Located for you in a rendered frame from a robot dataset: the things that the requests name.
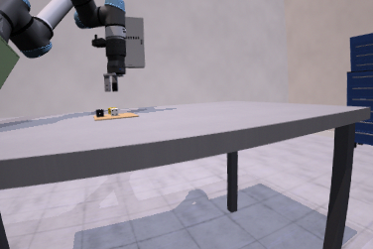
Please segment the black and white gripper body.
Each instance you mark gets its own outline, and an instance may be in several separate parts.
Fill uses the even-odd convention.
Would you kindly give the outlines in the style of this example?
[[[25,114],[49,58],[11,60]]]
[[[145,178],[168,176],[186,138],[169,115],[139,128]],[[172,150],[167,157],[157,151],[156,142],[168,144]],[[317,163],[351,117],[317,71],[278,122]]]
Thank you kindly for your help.
[[[92,40],[92,45],[97,48],[105,48],[108,59],[107,73],[126,74],[126,30],[121,26],[108,26],[105,28],[105,39]],[[123,40],[124,39],[124,40]]]

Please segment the peach flat mat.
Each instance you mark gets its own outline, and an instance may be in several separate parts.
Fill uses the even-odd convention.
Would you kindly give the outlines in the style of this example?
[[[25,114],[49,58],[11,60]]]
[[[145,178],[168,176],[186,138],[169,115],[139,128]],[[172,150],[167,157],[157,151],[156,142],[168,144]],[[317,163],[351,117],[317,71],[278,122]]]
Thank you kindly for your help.
[[[94,117],[95,121],[99,120],[109,120],[109,119],[120,119],[120,118],[131,118],[131,117],[139,117],[139,115],[133,114],[133,113],[118,113],[118,116],[111,116],[111,114],[106,114],[104,117]],[[120,118],[118,118],[120,117]]]

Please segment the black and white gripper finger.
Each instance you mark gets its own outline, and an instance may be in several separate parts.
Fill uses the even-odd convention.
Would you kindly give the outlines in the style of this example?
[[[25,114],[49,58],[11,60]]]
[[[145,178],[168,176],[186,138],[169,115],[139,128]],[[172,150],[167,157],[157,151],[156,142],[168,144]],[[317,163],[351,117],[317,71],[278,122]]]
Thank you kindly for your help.
[[[110,76],[116,75],[116,73],[104,73],[104,89],[105,92],[111,91],[111,83],[110,83]]]
[[[118,76],[124,76],[124,74],[112,75],[112,91],[118,91]]]

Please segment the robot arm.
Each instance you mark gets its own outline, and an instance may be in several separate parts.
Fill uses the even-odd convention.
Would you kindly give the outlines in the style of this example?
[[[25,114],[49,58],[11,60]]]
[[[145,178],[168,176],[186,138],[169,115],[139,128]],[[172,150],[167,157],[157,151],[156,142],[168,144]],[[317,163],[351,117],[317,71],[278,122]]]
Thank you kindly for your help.
[[[74,6],[74,20],[81,29],[122,26],[125,28],[123,0],[52,0],[37,16],[31,16],[29,0],[0,0],[0,36],[9,39],[27,58],[46,54],[51,48],[53,29]],[[100,17],[100,18],[99,18]]]

